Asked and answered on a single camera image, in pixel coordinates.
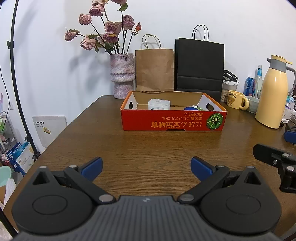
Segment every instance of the yellow mug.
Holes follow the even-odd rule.
[[[250,103],[243,93],[238,91],[229,91],[227,105],[234,109],[246,110],[249,108]]]

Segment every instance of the bowl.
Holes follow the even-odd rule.
[[[247,111],[249,111],[253,114],[256,114],[260,99],[252,97],[252,96],[246,96],[246,98],[249,100],[249,103],[250,103]]]
[[[11,168],[8,166],[0,167],[0,187],[5,186],[9,178],[11,178]]]

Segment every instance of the green pumpkin picture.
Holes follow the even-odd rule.
[[[207,127],[210,130],[215,130],[222,125],[222,122],[223,122],[223,115],[221,115],[220,113],[215,113],[208,118]]]

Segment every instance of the marbled ceramic vase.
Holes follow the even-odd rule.
[[[110,55],[111,81],[114,82],[114,98],[125,99],[133,89],[135,67],[133,65],[133,54]]]

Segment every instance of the light stand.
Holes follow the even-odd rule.
[[[25,131],[26,131],[26,134],[27,134],[27,136],[25,137],[25,140],[27,140],[31,144],[31,146],[33,148],[33,151],[34,151],[33,159],[34,159],[34,161],[36,161],[37,158],[40,156],[40,152],[37,151],[36,146],[35,146],[35,144],[33,142],[33,138],[32,138],[32,136],[30,134],[29,129],[28,129],[28,126],[27,126],[27,123],[26,123],[26,120],[25,120],[25,117],[24,117],[24,113],[22,111],[22,106],[20,104],[20,97],[19,97],[19,94],[18,94],[18,91],[17,91],[17,82],[16,82],[16,79],[15,79],[15,61],[14,61],[14,53],[13,53],[14,39],[13,39],[13,37],[14,37],[14,31],[15,31],[15,16],[17,14],[18,2],[19,2],[19,0],[16,0],[16,2],[15,2],[15,9],[13,11],[12,24],[11,24],[10,42],[7,41],[7,46],[10,49],[11,76],[12,76],[13,89],[14,89],[14,92],[15,92],[15,98],[16,98],[16,101],[17,101],[17,107],[18,107],[18,110],[19,110],[19,113],[20,113],[20,117],[22,119],[22,124],[24,125]]]

